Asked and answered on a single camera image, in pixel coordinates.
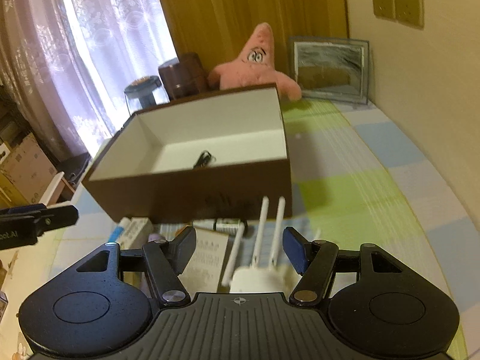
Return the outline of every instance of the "open cardboard box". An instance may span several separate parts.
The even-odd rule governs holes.
[[[201,152],[214,161],[193,169]],[[202,93],[137,111],[83,184],[114,220],[258,219],[262,197],[291,216],[290,161],[274,84]]]

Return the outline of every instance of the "starfish plush toy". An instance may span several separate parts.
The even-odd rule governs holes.
[[[220,89],[276,83],[280,96],[300,100],[300,86],[286,74],[275,70],[274,40],[268,23],[259,24],[237,59],[219,64],[208,75],[210,87]]]

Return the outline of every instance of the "ribbed black surface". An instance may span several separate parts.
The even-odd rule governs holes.
[[[432,360],[447,358],[437,355]],[[43,355],[34,356],[34,360],[45,359],[48,358]],[[339,342],[316,311],[291,307],[280,294],[199,294],[195,302],[187,307],[161,312],[152,328],[141,339],[102,359],[372,358]]]

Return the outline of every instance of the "electrical outlet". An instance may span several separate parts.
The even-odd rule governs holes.
[[[423,0],[395,0],[395,16],[403,24],[423,28]]]
[[[394,0],[372,0],[373,13],[377,17],[395,20]]]

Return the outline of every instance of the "picture frame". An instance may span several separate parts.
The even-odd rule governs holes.
[[[290,76],[303,97],[368,103],[367,40],[294,36],[289,39]]]

